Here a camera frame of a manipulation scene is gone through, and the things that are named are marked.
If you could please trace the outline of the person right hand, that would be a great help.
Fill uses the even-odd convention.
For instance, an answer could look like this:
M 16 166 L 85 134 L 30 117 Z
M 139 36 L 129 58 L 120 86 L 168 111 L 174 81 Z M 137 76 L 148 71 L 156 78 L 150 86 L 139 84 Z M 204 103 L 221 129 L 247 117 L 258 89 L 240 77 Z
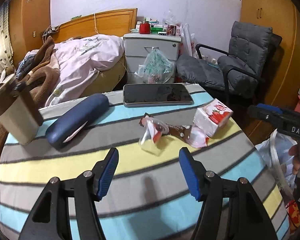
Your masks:
M 299 160 L 299 146 L 298 144 L 292 146 L 289 149 L 289 155 L 293 156 L 293 174 L 297 175 L 300 170 L 300 160 Z

